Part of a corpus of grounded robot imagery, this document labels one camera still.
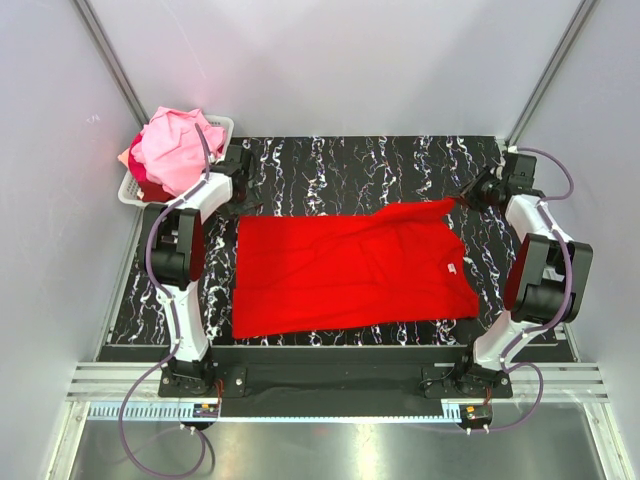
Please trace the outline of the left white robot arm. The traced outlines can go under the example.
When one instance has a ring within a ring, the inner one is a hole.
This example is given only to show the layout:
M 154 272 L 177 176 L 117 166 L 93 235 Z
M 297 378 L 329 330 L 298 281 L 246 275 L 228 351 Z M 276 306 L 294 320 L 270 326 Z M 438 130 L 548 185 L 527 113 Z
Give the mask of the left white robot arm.
M 168 357 L 159 367 L 161 397 L 204 396 L 219 385 L 199 305 L 204 223 L 217 214 L 257 209 L 255 173 L 254 154 L 240 145 L 229 146 L 219 161 L 206 153 L 194 186 L 173 201 L 144 209 L 139 259 L 164 309 L 170 338 Z

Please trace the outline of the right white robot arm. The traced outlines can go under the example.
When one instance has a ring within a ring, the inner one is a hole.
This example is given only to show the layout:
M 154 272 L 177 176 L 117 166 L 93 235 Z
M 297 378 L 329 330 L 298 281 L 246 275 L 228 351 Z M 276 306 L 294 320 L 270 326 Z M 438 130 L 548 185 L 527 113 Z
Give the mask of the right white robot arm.
M 549 208 L 554 197 L 535 188 L 541 153 L 509 148 L 503 164 L 483 170 L 457 198 L 478 212 L 498 208 L 520 240 L 505 284 L 503 311 L 447 378 L 464 396 L 508 386 L 510 373 L 518 367 L 515 356 L 539 335 L 572 322 L 581 308 L 593 249 L 564 231 Z

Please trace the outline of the red t-shirt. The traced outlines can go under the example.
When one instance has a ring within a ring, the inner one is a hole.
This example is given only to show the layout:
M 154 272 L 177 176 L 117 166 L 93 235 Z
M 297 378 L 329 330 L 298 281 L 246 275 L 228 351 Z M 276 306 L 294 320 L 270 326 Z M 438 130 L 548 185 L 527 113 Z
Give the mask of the red t-shirt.
M 244 216 L 238 224 L 236 340 L 479 313 L 451 198 L 369 215 Z

